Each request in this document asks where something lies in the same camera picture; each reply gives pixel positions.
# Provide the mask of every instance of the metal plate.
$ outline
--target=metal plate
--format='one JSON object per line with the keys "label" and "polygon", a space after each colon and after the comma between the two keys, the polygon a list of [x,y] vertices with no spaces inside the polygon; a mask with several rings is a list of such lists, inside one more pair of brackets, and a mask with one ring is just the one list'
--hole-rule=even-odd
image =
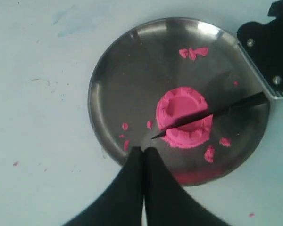
{"label": "metal plate", "polygon": [[[182,48],[208,47],[206,57],[183,59]],[[88,109],[98,140],[120,164],[129,147],[154,146],[183,185],[199,185],[224,176],[241,165],[264,134],[269,104],[213,119],[210,140],[192,149],[169,147],[150,138],[158,133],[156,104],[170,89],[190,86],[214,108],[262,90],[240,51],[236,37],[212,25],[188,18],[167,18],[142,24],[117,39],[96,65],[89,86]],[[152,130],[147,120],[153,120]],[[122,123],[129,124],[127,131]],[[219,144],[232,139],[230,148]],[[209,145],[214,163],[204,160]]]}

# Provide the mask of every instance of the white table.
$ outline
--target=white table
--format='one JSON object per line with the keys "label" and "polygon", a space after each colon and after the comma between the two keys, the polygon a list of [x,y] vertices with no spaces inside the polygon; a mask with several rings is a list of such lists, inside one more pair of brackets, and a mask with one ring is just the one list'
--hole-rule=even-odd
{"label": "white table", "polygon": [[[235,32],[250,20],[269,21],[272,2],[18,1],[0,0],[0,226],[61,225],[119,172],[87,113],[92,70],[118,36],[170,16]],[[185,189],[235,226],[283,226],[283,104],[271,112],[262,142],[244,164]]]}

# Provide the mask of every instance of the knife blade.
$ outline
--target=knife blade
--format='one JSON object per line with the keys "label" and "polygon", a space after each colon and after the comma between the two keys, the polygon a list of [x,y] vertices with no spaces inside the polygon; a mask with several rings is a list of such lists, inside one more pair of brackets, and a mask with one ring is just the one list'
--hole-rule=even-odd
{"label": "knife blade", "polygon": [[210,115],[213,115],[215,117],[219,117],[221,115],[224,115],[228,113],[232,108],[244,108],[244,107],[252,107],[252,106],[257,106],[266,103],[268,98],[265,96],[263,92],[256,93],[254,95],[251,95],[249,97],[243,98],[239,101],[236,101],[234,103],[231,103],[229,105],[226,105],[221,108],[217,108],[216,110],[205,110],[196,114],[184,116],[178,120],[176,120],[174,123],[171,125],[167,126],[166,128],[163,128],[163,130],[158,133],[156,136],[152,137],[151,139],[156,139],[159,137],[163,137],[166,135],[166,131],[168,129],[173,129],[173,128],[178,128],[181,126],[184,126],[186,124],[190,124],[192,122],[204,119],[205,117],[208,117]]}

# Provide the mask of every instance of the black knife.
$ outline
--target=black knife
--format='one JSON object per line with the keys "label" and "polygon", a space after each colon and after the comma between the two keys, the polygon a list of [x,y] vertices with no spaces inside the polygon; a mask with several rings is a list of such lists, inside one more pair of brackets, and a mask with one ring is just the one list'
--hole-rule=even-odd
{"label": "black knife", "polygon": [[180,126],[184,126],[186,124],[190,124],[192,122],[204,119],[205,117],[208,117],[209,115],[213,115],[215,117],[219,117],[221,115],[227,114],[231,109],[235,108],[245,108],[245,107],[252,107],[264,104],[268,101],[268,98],[265,96],[263,92],[259,92],[257,94],[251,95],[249,97],[243,98],[237,102],[234,102],[232,104],[226,105],[224,107],[221,107],[216,110],[205,110],[196,114],[188,115],[185,117],[182,117],[178,120],[176,120],[173,124],[167,126],[166,128],[163,128],[163,130],[157,134],[156,136],[152,137],[151,139],[156,139],[159,137],[163,137],[166,135],[166,131],[168,129],[178,128]]}

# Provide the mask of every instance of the stainless steel plate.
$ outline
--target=stainless steel plate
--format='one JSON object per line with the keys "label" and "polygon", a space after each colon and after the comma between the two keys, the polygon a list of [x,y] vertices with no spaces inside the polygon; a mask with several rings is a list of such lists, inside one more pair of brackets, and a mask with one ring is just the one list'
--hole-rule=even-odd
{"label": "stainless steel plate", "polygon": [[[183,59],[178,50],[188,47],[209,52],[196,61]],[[157,102],[180,86],[199,91],[211,108],[262,90],[236,37],[198,20],[167,18],[128,31],[106,50],[90,82],[89,115],[100,143],[118,163],[124,164],[130,152],[124,151],[126,139],[129,147],[154,146],[181,184],[199,185],[226,175],[252,154],[264,134],[269,105],[214,119],[210,140],[196,148],[171,148],[150,138],[158,133]],[[147,120],[153,120],[152,130]],[[232,139],[230,148],[219,144],[222,137]],[[216,150],[214,163],[204,160],[209,145]]]}

